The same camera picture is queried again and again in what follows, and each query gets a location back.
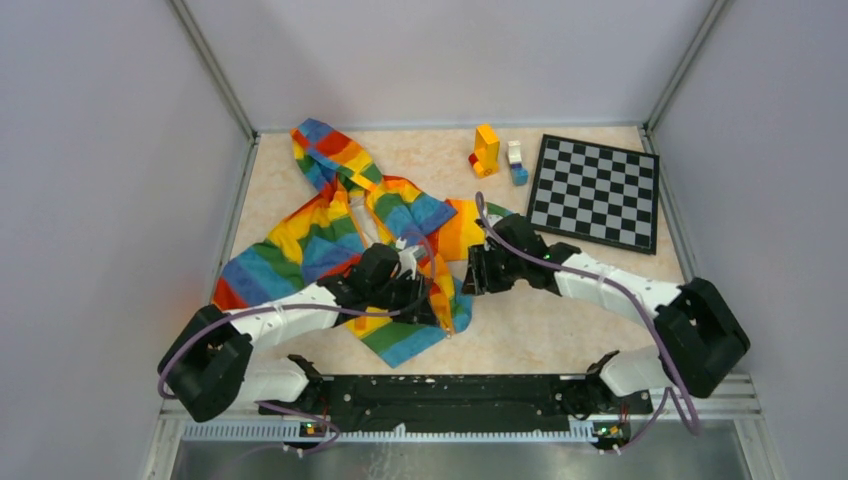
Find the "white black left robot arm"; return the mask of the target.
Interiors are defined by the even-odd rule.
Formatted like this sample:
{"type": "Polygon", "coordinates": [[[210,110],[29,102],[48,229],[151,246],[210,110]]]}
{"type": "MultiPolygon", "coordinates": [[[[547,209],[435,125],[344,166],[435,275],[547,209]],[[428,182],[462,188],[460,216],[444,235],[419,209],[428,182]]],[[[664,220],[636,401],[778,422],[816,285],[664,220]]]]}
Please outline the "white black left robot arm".
{"type": "Polygon", "coordinates": [[[262,373],[250,366],[253,354],[360,317],[437,325],[429,303],[435,277],[419,272],[422,259],[435,263],[426,240],[400,251],[374,244],[341,272],[293,294],[242,309],[201,307],[160,360],[158,394],[178,400],[197,422],[239,400],[283,402],[302,414],[314,410],[321,388],[305,368],[291,362],[285,374],[262,373]]]}

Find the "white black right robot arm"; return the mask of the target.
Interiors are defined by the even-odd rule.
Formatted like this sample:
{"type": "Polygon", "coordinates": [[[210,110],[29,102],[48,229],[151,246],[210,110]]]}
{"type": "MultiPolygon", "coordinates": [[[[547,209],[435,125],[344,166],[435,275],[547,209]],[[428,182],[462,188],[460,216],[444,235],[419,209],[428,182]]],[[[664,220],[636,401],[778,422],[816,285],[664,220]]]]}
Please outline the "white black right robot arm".
{"type": "Polygon", "coordinates": [[[677,388],[685,401],[706,399],[749,351],[751,342],[708,280],[681,285],[603,263],[567,243],[548,245],[521,215],[480,221],[482,242],[468,249],[462,290],[467,295],[510,290],[517,281],[582,300],[643,326],[652,345],[612,352],[593,364],[589,404],[612,412],[627,395],[677,388]]]}

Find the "rainbow striped zip jacket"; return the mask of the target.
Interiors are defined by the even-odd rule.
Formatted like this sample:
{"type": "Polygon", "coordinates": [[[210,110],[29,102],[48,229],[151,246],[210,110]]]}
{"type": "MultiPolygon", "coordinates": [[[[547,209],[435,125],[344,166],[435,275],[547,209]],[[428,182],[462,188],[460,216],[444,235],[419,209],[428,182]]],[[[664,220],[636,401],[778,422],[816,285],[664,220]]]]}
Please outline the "rainbow striped zip jacket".
{"type": "Polygon", "coordinates": [[[427,237],[435,260],[420,266],[436,277],[428,300],[436,323],[410,325],[359,317],[346,327],[395,368],[450,333],[465,331],[472,298],[461,291],[449,263],[465,260],[483,242],[474,201],[439,200],[410,180],[383,174],[353,139],[316,119],[290,132],[293,156],[315,197],[282,219],[265,237],[228,261],[212,297],[222,310],[256,307],[337,274],[373,243],[394,245],[402,234],[427,237]]]}

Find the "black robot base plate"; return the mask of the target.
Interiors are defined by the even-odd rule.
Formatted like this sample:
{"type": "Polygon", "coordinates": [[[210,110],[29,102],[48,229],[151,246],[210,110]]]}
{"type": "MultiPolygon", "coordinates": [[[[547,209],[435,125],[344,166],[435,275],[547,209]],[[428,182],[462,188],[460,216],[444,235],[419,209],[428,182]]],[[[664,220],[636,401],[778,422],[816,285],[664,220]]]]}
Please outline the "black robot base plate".
{"type": "Polygon", "coordinates": [[[647,391],[615,396],[595,375],[336,375],[310,383],[286,408],[344,433],[565,432],[595,415],[650,414],[647,391]]]}

